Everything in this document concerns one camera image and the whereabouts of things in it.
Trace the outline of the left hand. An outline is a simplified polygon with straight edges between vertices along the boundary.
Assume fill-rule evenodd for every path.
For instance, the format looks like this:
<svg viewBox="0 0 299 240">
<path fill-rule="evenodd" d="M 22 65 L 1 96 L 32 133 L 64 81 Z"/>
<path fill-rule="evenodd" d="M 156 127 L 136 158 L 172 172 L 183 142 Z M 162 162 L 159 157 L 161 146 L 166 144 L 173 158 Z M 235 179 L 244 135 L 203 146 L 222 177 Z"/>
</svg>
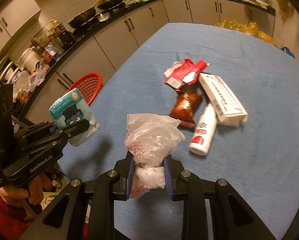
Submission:
<svg viewBox="0 0 299 240">
<path fill-rule="evenodd" d="M 5 185 L 0 188 L 0 196 L 7 205 L 14 207 L 22 207 L 20 200 L 23 199 L 28 199 L 33 205 L 40 204 L 44 197 L 42 179 L 36 176 L 29 182 L 27 190 Z"/>
</svg>

